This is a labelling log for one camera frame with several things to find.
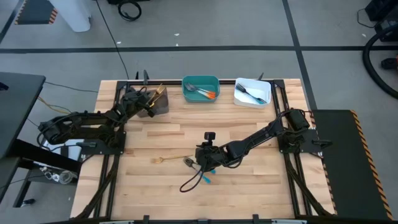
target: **orange and black striped edge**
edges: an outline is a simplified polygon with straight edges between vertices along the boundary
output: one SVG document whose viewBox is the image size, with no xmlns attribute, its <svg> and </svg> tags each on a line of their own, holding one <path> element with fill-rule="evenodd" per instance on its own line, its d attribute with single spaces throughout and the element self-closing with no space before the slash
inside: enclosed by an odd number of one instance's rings
<svg viewBox="0 0 398 224">
<path fill-rule="evenodd" d="M 53 24 L 54 23 L 55 18 L 57 17 L 57 14 L 58 14 L 58 11 L 55 8 L 53 8 L 52 12 L 51 12 L 50 19 L 49 19 L 49 24 Z"/>
<path fill-rule="evenodd" d="M 363 131 L 362 131 L 362 128 L 361 128 L 361 124 L 359 123 L 358 115 L 353 110 L 351 110 L 351 113 L 354 116 L 356 127 L 358 129 L 358 133 L 361 136 L 362 145 L 363 145 L 363 148 L 365 150 L 366 156 L 368 157 L 369 166 L 370 166 L 370 168 L 371 168 L 371 170 L 373 172 L 374 181 L 376 182 L 377 189 L 379 190 L 380 198 L 383 201 L 384 208 L 386 209 L 386 213 L 387 213 L 388 218 L 390 218 L 392 220 L 393 217 L 392 217 L 391 209 L 390 209 L 390 206 L 388 205 L 386 194 L 384 193 L 383 187 L 381 185 L 379 175 L 377 174 L 376 166 L 373 163 L 372 155 L 371 155 L 371 152 L 370 152 L 370 150 L 368 148 L 368 144 L 367 144 L 367 142 L 365 140 L 365 137 L 364 137 L 364 134 L 363 134 Z"/>
<path fill-rule="evenodd" d="M 21 15 L 22 11 L 25 8 L 25 4 L 26 4 L 26 0 L 24 0 L 24 3 L 22 3 L 21 8 L 19 9 L 18 16 L 17 16 L 17 18 L 15 19 L 15 22 L 14 22 L 15 25 L 18 25 L 18 19 L 19 19 L 19 16 Z"/>
<path fill-rule="evenodd" d="M 315 119 L 313 117 L 312 111 L 310 111 L 310 118 L 311 118 L 312 127 L 316 128 Z M 335 210 L 335 215 L 337 215 L 336 203 L 335 203 L 335 201 L 333 199 L 333 193 L 331 192 L 331 186 L 330 186 L 330 181 L 329 181 L 329 177 L 328 177 L 328 172 L 326 171 L 326 164 L 323 162 L 323 157 L 322 156 L 321 156 L 321 160 L 322 160 L 322 164 L 323 164 L 323 171 L 324 171 L 325 177 L 326 177 L 326 182 L 327 182 L 328 188 L 329 188 L 331 204 L 333 205 L 333 209 Z"/>
</svg>

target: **wooden tabletop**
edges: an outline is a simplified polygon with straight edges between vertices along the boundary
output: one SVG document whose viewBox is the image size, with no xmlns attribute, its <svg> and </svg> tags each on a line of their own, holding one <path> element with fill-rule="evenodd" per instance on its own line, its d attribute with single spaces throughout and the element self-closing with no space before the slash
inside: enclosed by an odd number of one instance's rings
<svg viewBox="0 0 398 224">
<path fill-rule="evenodd" d="M 95 111 L 112 107 L 116 82 L 101 82 Z M 290 107 L 307 110 L 300 80 L 286 79 L 285 85 Z M 182 159 L 151 162 L 156 157 L 193 155 L 195 145 L 204 141 L 205 131 L 216 133 L 217 146 L 244 139 L 275 119 L 273 102 L 264 109 L 237 106 L 233 103 L 234 85 L 221 85 L 215 103 L 187 103 L 181 86 L 166 87 L 169 113 L 154 118 L 135 116 L 125 126 L 126 149 L 119 163 L 112 219 L 142 220 L 144 215 L 150 215 L 151 220 L 251 219 L 253 214 L 293 218 L 284 159 L 275 138 L 252 149 L 239 168 L 219 167 L 216 174 L 206 173 L 211 184 L 201 181 L 184 194 L 179 187 L 195 174 L 193 169 Z M 333 213 L 321 160 L 309 154 L 301 158 L 308 188 Z M 78 215 L 96 192 L 102 161 L 103 156 L 93 156 L 84 163 L 71 217 Z M 302 196 L 296 189 L 304 214 Z"/>
</svg>

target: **concrete floor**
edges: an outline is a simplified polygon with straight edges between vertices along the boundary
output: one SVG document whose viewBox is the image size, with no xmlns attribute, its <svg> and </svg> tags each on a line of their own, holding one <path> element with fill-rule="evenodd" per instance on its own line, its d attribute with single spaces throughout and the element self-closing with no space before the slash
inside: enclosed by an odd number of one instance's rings
<svg viewBox="0 0 398 224">
<path fill-rule="evenodd" d="M 94 1 L 85 0 L 93 15 L 91 29 L 74 33 L 61 16 L 52 25 L 12 24 L 0 39 L 0 70 L 45 75 L 47 81 L 97 90 L 101 80 L 125 79 L 115 52 L 5 54 L 2 49 L 113 48 L 114 45 Z M 395 139 L 398 101 L 380 90 L 366 73 L 359 51 L 303 51 L 306 72 L 300 69 L 292 47 L 285 8 L 281 0 L 152 0 L 140 2 L 142 17 L 126 22 L 117 7 L 98 0 L 119 47 L 156 47 L 150 52 L 122 52 L 130 77 L 146 69 L 151 79 L 182 78 L 185 75 L 216 75 L 218 78 L 309 79 L 318 109 L 353 109 L 368 140 L 393 216 L 398 217 L 398 158 Z M 374 35 L 356 22 L 356 11 L 369 0 L 288 0 L 301 46 L 362 46 Z M 0 30 L 18 0 L 0 2 Z M 165 51 L 178 46 L 291 46 L 285 50 L 196 50 Z M 394 51 L 373 51 L 377 65 Z M 396 71 L 381 76 L 398 89 Z M 96 94 L 45 85 L 41 97 L 51 104 L 74 111 L 92 111 Z M 29 118 L 36 123 L 58 114 L 42 103 L 35 104 Z M 37 128 L 26 122 L 21 139 L 35 143 Z M 23 178 L 19 170 L 15 180 Z M 66 220 L 74 187 L 33 183 L 28 196 L 37 200 L 31 207 L 11 208 L 20 183 L 9 188 L 0 204 L 4 223 L 43 223 Z"/>
</svg>

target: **wooden fork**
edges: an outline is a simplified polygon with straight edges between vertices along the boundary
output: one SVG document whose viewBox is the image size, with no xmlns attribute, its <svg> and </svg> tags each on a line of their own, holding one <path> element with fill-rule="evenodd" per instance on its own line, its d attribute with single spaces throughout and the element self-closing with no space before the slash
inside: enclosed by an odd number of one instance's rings
<svg viewBox="0 0 398 224">
<path fill-rule="evenodd" d="M 156 164 L 159 164 L 159 163 L 162 163 L 163 161 L 168 160 L 168 159 L 178 159 L 178 158 L 183 158 L 183 157 L 188 157 L 188 156 L 192 156 L 192 155 L 172 156 L 172 157 L 167 157 L 167 158 L 159 157 L 159 158 L 152 159 L 152 162 L 156 163 Z"/>
</svg>

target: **teal bowl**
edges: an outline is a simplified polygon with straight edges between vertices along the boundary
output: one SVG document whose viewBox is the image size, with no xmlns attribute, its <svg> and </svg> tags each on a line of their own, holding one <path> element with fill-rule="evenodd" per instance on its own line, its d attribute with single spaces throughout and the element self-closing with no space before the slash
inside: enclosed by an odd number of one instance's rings
<svg viewBox="0 0 398 224">
<path fill-rule="evenodd" d="M 188 91 L 185 83 L 191 83 L 198 88 L 216 92 L 216 98 L 211 100 L 196 91 Z M 213 75 L 189 75 L 182 79 L 182 94 L 190 103 L 214 103 L 220 95 L 220 82 Z"/>
</svg>

